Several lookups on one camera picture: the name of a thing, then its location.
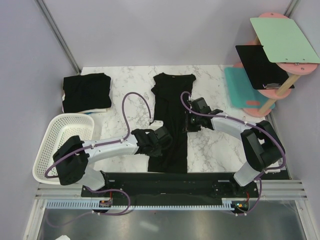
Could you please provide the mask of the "black printed t shirt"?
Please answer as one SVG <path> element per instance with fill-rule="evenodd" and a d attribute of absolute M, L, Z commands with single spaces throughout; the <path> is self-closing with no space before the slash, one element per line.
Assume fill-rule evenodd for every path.
<path fill-rule="evenodd" d="M 149 172 L 185 174 L 188 170 L 188 135 L 186 127 L 186 108 L 181 102 L 183 92 L 192 92 L 196 76 L 169 75 L 160 73 L 153 77 L 155 85 L 151 92 L 155 96 L 154 119 L 163 121 L 172 137 L 169 148 L 159 157 L 148 160 Z"/>

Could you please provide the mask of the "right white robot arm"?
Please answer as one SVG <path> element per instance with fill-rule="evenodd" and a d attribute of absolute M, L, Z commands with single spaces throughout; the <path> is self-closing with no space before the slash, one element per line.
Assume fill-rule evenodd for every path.
<path fill-rule="evenodd" d="M 234 181 L 229 184 L 229 191 L 235 197 L 242 196 L 247 191 L 247 185 L 270 171 L 271 165 L 285 159 L 285 149 L 274 128 L 266 120 L 250 123 L 223 112 L 216 115 L 188 113 L 186 131 L 197 132 L 201 128 L 226 133 L 242 142 L 246 162 L 233 175 Z"/>

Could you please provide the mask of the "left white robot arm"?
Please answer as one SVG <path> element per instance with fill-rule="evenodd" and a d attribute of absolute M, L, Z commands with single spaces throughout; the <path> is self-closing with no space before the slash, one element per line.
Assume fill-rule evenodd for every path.
<path fill-rule="evenodd" d="M 158 157 L 171 141 L 172 137 L 164 126 L 156 130 L 135 129 L 127 138 L 83 141 L 75 135 L 53 155 L 54 167 L 60 185 L 81 184 L 104 197 L 110 191 L 107 176 L 101 170 L 94 170 L 91 164 L 126 155 Z"/>

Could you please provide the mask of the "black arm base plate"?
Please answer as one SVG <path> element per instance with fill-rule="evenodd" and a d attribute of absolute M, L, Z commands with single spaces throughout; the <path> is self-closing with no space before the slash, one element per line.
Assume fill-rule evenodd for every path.
<path fill-rule="evenodd" d="M 239 186 L 232 172 L 199 173 L 107 173 L 107 188 L 121 189 L 130 197 L 161 194 L 209 195 L 217 198 L 256 198 L 254 182 Z"/>

